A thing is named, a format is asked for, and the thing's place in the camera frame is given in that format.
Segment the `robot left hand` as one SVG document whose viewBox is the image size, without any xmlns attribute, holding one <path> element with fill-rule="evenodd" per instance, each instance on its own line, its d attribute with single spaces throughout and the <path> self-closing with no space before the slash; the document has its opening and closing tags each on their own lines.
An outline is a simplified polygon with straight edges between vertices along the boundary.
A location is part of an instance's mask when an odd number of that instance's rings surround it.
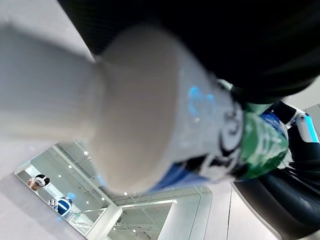
<svg viewBox="0 0 320 240">
<path fill-rule="evenodd" d="M 299 93 L 320 74 L 317 0 L 61 0 L 90 52 L 132 26 L 182 41 L 204 67 L 253 103 Z"/>
</svg>

